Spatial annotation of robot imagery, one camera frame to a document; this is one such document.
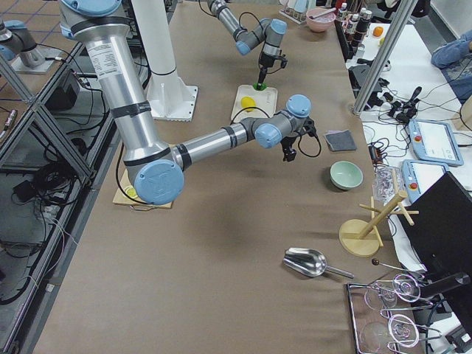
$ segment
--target person's arm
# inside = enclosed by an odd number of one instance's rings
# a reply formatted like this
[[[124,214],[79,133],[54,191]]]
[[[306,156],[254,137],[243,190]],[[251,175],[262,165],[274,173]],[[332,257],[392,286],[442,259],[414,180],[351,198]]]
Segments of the person's arm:
[[[471,53],[472,31],[461,35],[459,39],[436,49],[431,56],[431,63],[440,69],[462,59]]]

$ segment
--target label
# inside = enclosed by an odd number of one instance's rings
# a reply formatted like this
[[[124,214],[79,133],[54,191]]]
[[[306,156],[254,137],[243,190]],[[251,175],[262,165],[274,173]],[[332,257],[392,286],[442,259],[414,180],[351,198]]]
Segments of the label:
[[[121,74],[117,56],[111,44],[101,44],[88,49],[98,80]]]

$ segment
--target scoop handle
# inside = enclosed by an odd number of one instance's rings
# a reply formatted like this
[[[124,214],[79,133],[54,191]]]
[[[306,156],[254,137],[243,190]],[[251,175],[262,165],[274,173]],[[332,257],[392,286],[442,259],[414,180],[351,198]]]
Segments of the scoop handle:
[[[330,273],[342,275],[343,277],[354,279],[354,274],[350,273],[349,271],[343,271],[341,269],[337,269],[334,267],[331,267],[329,265],[326,266],[325,271],[329,271]]]

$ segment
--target blue joint cap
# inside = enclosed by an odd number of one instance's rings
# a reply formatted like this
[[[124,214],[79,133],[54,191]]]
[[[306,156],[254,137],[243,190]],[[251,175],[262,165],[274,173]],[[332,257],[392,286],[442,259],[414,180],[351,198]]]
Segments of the blue joint cap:
[[[68,39],[74,39],[74,35],[72,34],[72,31],[70,28],[60,24],[60,32],[62,33],[62,35]]]
[[[236,49],[241,55],[246,55],[251,51],[251,48],[249,46],[241,41],[236,42]]]
[[[265,149],[273,148],[282,141],[282,133],[275,125],[263,123],[256,129],[255,138]]]
[[[295,94],[290,97],[285,107],[297,118],[306,118],[311,112],[311,102],[302,94]]]
[[[60,0],[72,11],[90,17],[107,16],[115,12],[121,0]]]
[[[9,30],[25,30],[27,28],[24,22],[19,21],[19,20],[5,21],[4,24],[5,24],[5,27],[8,28]]]
[[[277,18],[272,20],[271,28],[279,35],[284,35],[287,32],[287,24]]]
[[[134,188],[147,203],[167,204],[174,201],[184,189],[184,173],[173,161],[155,160],[138,172]]]
[[[0,55],[5,58],[6,61],[13,60],[16,56],[14,52],[5,46],[0,46]]]

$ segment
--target metal scoop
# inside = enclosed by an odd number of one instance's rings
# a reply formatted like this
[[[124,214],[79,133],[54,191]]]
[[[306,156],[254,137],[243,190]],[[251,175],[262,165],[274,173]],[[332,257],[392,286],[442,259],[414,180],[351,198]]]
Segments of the metal scoop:
[[[325,271],[329,271],[330,273],[354,279],[354,274],[349,271],[330,267],[327,264],[326,257],[323,253],[315,249],[289,248],[285,251],[283,262],[287,267],[292,268],[307,277],[314,278],[323,274]]]

